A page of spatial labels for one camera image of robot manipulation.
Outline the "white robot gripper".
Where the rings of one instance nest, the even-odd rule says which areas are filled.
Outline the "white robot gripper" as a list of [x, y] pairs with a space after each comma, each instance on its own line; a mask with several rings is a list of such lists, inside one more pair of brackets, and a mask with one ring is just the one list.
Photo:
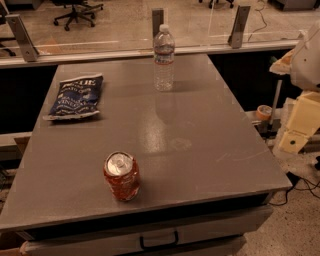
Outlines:
[[281, 151], [297, 154], [320, 128], [320, 21], [303, 35], [294, 50], [276, 60], [269, 71], [289, 75], [303, 92], [296, 100], [279, 142]]

